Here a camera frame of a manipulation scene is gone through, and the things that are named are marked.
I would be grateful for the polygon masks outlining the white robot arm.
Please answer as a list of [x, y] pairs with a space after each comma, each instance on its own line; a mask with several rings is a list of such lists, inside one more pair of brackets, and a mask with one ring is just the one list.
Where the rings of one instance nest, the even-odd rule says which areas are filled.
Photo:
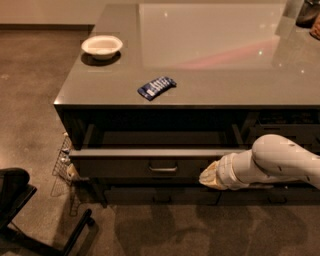
[[199, 182], [218, 190], [303, 181], [320, 188], [320, 157], [280, 135], [259, 137], [250, 150], [211, 163]]

